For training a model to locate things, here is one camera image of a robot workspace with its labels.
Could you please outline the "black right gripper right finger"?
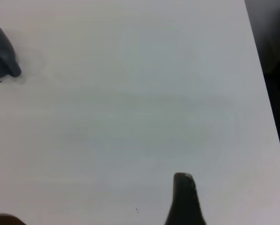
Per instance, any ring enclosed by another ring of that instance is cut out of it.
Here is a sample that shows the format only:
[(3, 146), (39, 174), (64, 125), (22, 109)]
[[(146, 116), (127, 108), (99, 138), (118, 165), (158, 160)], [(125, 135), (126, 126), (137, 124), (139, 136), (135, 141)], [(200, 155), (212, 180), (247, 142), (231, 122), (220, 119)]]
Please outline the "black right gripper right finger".
[(195, 181), (189, 173), (174, 175), (173, 201), (166, 225), (205, 225)]

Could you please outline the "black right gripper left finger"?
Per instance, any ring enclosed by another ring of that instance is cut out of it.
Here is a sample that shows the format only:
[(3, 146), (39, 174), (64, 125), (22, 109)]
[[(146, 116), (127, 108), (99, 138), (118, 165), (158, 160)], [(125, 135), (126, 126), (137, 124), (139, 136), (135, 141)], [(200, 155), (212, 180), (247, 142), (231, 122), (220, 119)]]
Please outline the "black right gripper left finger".
[(16, 216), (0, 213), (0, 225), (26, 225), (22, 220)]

